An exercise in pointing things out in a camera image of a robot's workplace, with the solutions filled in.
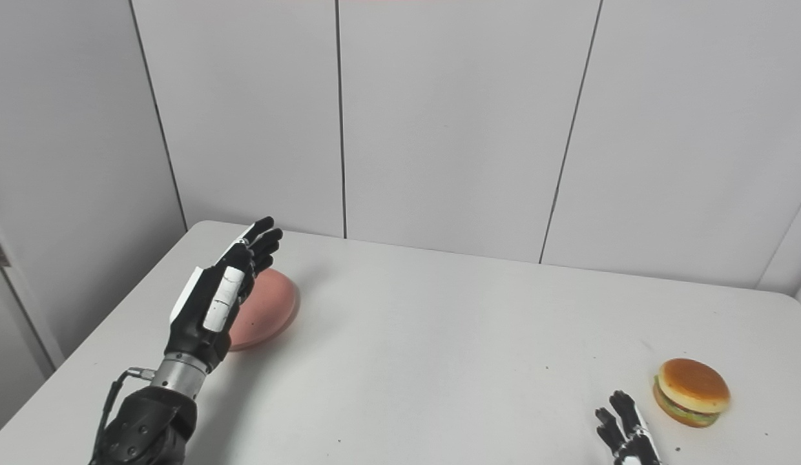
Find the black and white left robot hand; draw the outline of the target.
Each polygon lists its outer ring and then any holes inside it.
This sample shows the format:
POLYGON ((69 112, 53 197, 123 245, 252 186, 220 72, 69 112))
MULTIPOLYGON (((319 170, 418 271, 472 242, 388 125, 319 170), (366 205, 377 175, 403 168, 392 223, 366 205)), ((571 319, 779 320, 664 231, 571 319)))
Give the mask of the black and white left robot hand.
POLYGON ((256 277, 274 262, 282 230, 272 217, 256 221, 233 240, 210 267, 197 267, 179 295, 164 354, 181 353, 212 373, 231 345, 229 331, 254 289, 256 277))

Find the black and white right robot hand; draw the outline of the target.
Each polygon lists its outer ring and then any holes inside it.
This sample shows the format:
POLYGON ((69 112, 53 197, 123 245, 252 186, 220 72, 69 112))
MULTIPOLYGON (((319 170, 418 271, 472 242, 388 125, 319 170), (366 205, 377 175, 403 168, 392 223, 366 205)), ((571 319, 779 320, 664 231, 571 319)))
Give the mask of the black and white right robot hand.
POLYGON ((617 389, 609 397, 613 411, 595 410, 596 433, 609 448, 613 464, 663 464, 648 424, 636 401, 617 389))

